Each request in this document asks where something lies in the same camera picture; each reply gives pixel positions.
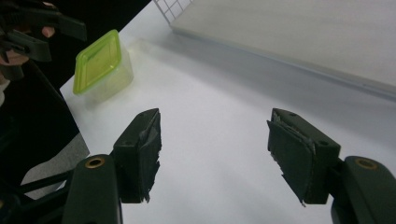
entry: plastic container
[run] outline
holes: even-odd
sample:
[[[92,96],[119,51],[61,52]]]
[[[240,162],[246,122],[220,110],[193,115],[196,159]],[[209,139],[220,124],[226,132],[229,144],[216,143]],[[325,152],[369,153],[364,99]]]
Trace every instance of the plastic container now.
[[[102,102],[128,86],[134,75],[119,33],[109,31],[76,58],[73,93]]]

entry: dark background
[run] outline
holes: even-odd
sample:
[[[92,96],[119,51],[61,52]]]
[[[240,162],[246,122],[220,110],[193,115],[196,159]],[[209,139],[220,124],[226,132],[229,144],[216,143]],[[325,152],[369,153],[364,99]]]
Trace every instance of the dark background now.
[[[88,40],[55,34],[49,39],[50,63],[36,63],[59,91],[74,74],[76,56],[109,30],[120,31],[149,0],[51,1],[69,17],[84,21]],[[57,100],[29,66],[25,77],[5,90],[0,107],[0,132],[15,131],[12,142],[0,149],[0,178],[18,186],[26,172],[61,151],[79,132],[65,103]]]

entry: green lid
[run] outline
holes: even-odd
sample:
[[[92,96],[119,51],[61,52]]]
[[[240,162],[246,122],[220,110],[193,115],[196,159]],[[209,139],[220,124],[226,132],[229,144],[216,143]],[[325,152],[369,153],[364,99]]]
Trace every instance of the green lid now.
[[[120,39],[117,30],[109,31],[76,58],[73,93],[81,94],[102,80],[121,62]]]

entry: white wire rack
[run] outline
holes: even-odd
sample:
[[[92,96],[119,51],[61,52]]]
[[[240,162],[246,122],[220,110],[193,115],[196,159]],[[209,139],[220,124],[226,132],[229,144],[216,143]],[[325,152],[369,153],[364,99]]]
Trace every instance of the white wire rack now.
[[[170,24],[193,0],[153,0]]]

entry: white table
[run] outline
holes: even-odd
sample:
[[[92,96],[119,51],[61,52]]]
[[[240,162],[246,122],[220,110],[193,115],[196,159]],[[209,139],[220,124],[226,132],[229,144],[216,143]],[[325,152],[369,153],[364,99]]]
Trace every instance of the white table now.
[[[91,154],[106,153],[135,115],[162,113],[161,167],[150,203],[124,223],[332,223],[302,207],[267,151],[273,107],[293,111],[343,148],[396,174],[396,104],[237,49],[172,33],[150,3],[121,32],[134,81],[101,104],[61,89]]]

